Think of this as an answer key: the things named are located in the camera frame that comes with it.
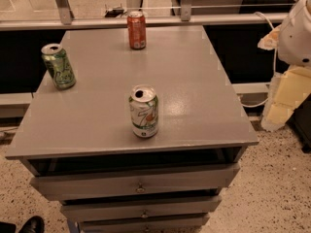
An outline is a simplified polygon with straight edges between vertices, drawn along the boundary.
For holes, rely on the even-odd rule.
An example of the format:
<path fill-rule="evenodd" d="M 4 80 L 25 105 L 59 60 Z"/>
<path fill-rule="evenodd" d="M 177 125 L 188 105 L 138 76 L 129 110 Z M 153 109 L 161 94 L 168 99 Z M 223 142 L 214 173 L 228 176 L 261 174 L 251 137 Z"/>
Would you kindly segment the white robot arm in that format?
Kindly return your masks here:
<path fill-rule="evenodd" d="M 275 50 L 289 68 L 271 79 L 261 127 L 283 127 L 311 94 L 311 0 L 298 0 L 277 27 L 259 40 L 262 50 Z"/>

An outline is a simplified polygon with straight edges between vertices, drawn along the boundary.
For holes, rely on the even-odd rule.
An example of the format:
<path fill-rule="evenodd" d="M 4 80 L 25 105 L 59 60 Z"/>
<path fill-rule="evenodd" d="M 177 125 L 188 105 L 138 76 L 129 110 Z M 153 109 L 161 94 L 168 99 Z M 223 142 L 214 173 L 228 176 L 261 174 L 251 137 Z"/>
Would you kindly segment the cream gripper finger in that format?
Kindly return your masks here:
<path fill-rule="evenodd" d="M 279 44 L 279 34 L 281 26 L 273 28 L 267 35 L 258 42 L 258 47 L 262 50 L 276 50 Z"/>
<path fill-rule="evenodd" d="M 277 73 L 270 82 L 261 127 L 270 132 L 283 127 L 310 94 L 310 67 L 291 65 L 284 74 Z"/>

